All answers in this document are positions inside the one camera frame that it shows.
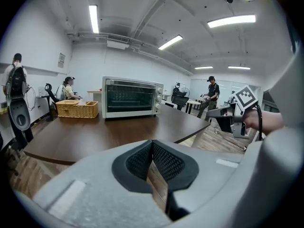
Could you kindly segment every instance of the man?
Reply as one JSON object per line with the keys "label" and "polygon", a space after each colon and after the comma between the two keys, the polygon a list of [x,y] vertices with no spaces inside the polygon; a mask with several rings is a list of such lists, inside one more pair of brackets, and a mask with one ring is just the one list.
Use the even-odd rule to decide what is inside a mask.
{"label": "man", "polygon": [[[3,92],[4,92],[5,95],[7,94],[7,92],[6,92],[6,83],[7,83],[8,79],[9,79],[10,72],[11,72],[11,70],[14,69],[14,66],[15,67],[21,67],[22,66],[21,65],[21,60],[22,60],[22,55],[20,53],[16,53],[15,56],[14,56],[14,58],[13,58],[13,63],[11,65],[9,65],[5,69],[5,71],[3,73],[1,85],[3,86]],[[24,72],[25,77],[27,77],[28,73],[25,70],[25,68],[23,68],[23,72]]]}
{"label": "man", "polygon": [[201,118],[203,111],[205,110],[206,107],[208,107],[208,111],[209,110],[213,110],[215,109],[216,105],[217,105],[217,99],[218,99],[218,95],[219,95],[219,85],[217,83],[215,83],[215,78],[214,76],[210,76],[209,79],[207,80],[207,82],[210,82],[210,85],[208,87],[209,92],[208,94],[204,94],[204,95],[208,95],[206,101],[201,105],[200,110],[199,110],[199,114],[198,114],[198,118]]}
{"label": "man", "polygon": [[[3,86],[3,92],[4,92],[5,96],[7,96],[6,83],[9,79],[10,72],[11,72],[11,70],[14,69],[14,66],[15,67],[21,67],[22,66],[21,65],[21,60],[22,60],[21,54],[16,53],[14,58],[13,58],[13,64],[14,65],[13,64],[9,65],[4,71],[4,74],[3,74],[2,80],[1,80],[1,85]],[[23,68],[23,72],[24,72],[25,77],[27,77],[27,72],[26,72],[25,68]],[[27,130],[24,131],[24,135],[26,137],[26,139],[25,139],[24,136],[23,136],[22,131],[15,126],[15,124],[14,124],[12,118],[11,118],[9,110],[8,110],[8,113],[9,113],[10,124],[11,124],[13,132],[15,134],[19,150],[24,149],[25,146],[28,144],[28,142],[30,142],[34,138],[32,130],[31,130],[31,128],[28,128]]]}

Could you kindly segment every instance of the human hand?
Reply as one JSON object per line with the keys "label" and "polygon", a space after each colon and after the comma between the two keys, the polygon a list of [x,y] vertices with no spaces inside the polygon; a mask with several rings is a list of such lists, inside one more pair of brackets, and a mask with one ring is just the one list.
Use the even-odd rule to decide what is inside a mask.
{"label": "human hand", "polygon": [[247,109],[243,115],[243,122],[246,124],[246,128],[257,128],[258,126],[258,114],[257,110]]}

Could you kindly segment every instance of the person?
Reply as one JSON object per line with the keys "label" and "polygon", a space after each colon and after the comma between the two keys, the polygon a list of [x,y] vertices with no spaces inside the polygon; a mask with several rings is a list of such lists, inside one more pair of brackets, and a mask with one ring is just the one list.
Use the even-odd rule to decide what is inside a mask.
{"label": "person", "polygon": [[[4,74],[3,74],[2,80],[1,80],[1,85],[3,86],[3,92],[6,97],[7,97],[6,83],[9,79],[10,72],[14,69],[14,67],[23,67],[21,65],[21,60],[22,60],[22,55],[20,53],[16,53],[13,58],[12,64],[9,65],[4,71]],[[23,67],[23,72],[24,72],[25,77],[27,77],[27,71],[24,67]],[[27,146],[27,144],[34,138],[32,130],[31,130],[31,128],[28,128],[27,130],[25,130],[24,131],[25,138],[24,138],[23,132],[15,126],[15,124],[12,120],[12,117],[10,115],[9,109],[8,109],[8,114],[9,114],[9,120],[10,120],[11,127],[13,129],[13,132],[16,137],[16,141],[18,143],[18,149],[19,150],[24,149],[25,146]]]}
{"label": "person", "polygon": [[74,94],[72,90],[72,85],[74,83],[74,78],[66,77],[63,85],[64,85],[64,95],[67,100],[80,100],[82,99],[80,96]]}
{"label": "person", "polygon": [[[197,116],[198,118],[201,118],[203,111],[205,110],[206,107],[208,107],[208,111],[209,111],[209,110],[215,109],[215,107],[217,105],[217,100],[218,100],[218,95],[219,95],[219,85],[215,82],[214,76],[210,76],[209,79],[207,80],[207,82],[210,82],[210,85],[208,87],[209,92],[204,95],[207,95],[208,97],[199,109],[199,114]],[[208,121],[208,120],[209,120],[209,117],[206,115],[205,121]]]}
{"label": "person", "polygon": [[[9,79],[10,72],[11,72],[11,70],[14,69],[14,67],[22,67],[21,60],[22,60],[22,55],[20,53],[16,53],[14,58],[13,58],[12,64],[9,65],[3,73],[2,80],[1,80],[1,85],[3,87],[3,92],[4,92],[5,95],[7,94],[6,83]],[[25,77],[27,77],[28,73],[27,73],[27,71],[24,67],[23,67],[23,72],[24,72]]]}
{"label": "person", "polygon": [[[284,121],[281,113],[273,113],[262,111],[262,133],[265,135],[270,134],[272,131],[281,129],[284,127]],[[246,128],[253,128],[259,130],[259,118],[257,110],[248,109],[244,112],[243,122],[246,124]]]}
{"label": "person", "polygon": [[229,98],[228,98],[228,101],[227,101],[229,104],[235,101],[235,99],[233,99],[232,102],[230,102],[230,101],[231,101],[231,98],[232,98],[232,96],[233,96],[234,93],[235,93],[235,91],[233,90],[233,91],[231,92],[231,95],[229,95]]}

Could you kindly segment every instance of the white ceiling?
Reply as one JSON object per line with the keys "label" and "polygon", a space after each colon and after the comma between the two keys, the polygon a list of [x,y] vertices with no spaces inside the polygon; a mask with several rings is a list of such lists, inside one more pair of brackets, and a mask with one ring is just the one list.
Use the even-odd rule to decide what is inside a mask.
{"label": "white ceiling", "polygon": [[[292,55],[285,18],[270,0],[234,0],[232,4],[224,0],[45,1],[65,31],[75,35],[93,34],[88,5],[96,4],[100,32],[156,46],[154,54],[165,57],[167,53],[175,64],[181,58],[179,66],[192,73],[201,73],[194,70],[197,66],[213,66],[211,72],[226,72],[228,65],[241,63],[251,67],[249,73],[270,74],[278,63],[285,63]],[[256,23],[207,26],[214,19],[244,14],[255,14]],[[156,48],[176,35],[183,40],[159,54]]]}

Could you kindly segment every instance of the oven control knob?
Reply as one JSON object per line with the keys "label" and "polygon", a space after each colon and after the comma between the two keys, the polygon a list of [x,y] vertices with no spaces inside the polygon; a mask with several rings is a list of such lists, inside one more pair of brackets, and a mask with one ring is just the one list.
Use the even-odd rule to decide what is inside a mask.
{"label": "oven control knob", "polygon": [[160,109],[160,107],[161,107],[161,104],[158,104],[158,103],[155,104],[156,109]]}
{"label": "oven control knob", "polygon": [[162,93],[162,87],[158,87],[156,91],[157,91],[157,93],[161,94]]}
{"label": "oven control knob", "polygon": [[156,96],[156,101],[162,102],[162,99],[161,99],[161,98],[162,98],[162,97],[161,97],[160,95]]}

